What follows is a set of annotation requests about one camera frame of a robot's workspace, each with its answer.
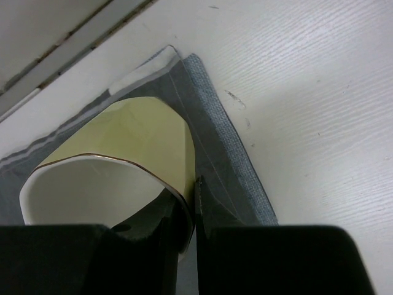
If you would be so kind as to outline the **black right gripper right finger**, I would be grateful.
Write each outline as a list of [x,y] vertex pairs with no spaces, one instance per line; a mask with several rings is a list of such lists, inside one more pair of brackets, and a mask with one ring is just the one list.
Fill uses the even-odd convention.
[[356,244],[335,226],[248,226],[195,184],[200,294],[373,294]]

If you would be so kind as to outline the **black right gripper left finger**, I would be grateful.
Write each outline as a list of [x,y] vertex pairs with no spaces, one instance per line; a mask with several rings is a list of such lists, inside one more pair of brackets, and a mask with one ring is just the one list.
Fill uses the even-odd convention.
[[1,227],[2,294],[174,294],[185,214],[168,190],[108,228]]

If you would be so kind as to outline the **grey striped cloth placemat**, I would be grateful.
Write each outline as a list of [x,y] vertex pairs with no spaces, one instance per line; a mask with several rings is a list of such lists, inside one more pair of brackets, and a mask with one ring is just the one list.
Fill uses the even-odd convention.
[[28,173],[80,127],[111,103],[156,94],[185,117],[196,150],[196,166],[234,213],[250,222],[275,224],[276,217],[246,151],[197,55],[181,58],[170,45],[114,82],[78,114],[42,132],[1,158],[1,222],[21,221],[17,192]]

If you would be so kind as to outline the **yellow-green mug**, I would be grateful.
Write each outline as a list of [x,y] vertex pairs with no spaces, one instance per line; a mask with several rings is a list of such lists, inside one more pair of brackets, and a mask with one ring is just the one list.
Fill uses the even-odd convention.
[[156,97],[111,104],[46,157],[24,182],[27,225],[114,227],[168,190],[184,211],[185,254],[193,234],[195,148],[186,121]]

